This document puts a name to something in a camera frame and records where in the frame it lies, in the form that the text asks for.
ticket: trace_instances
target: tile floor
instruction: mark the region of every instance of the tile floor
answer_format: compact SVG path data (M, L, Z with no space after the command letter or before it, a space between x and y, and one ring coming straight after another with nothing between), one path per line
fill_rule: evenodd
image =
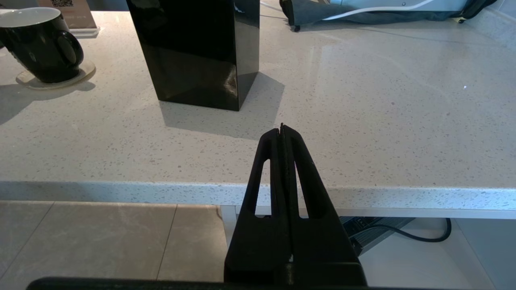
M0 201L0 289L48 276L222 281L208 205Z

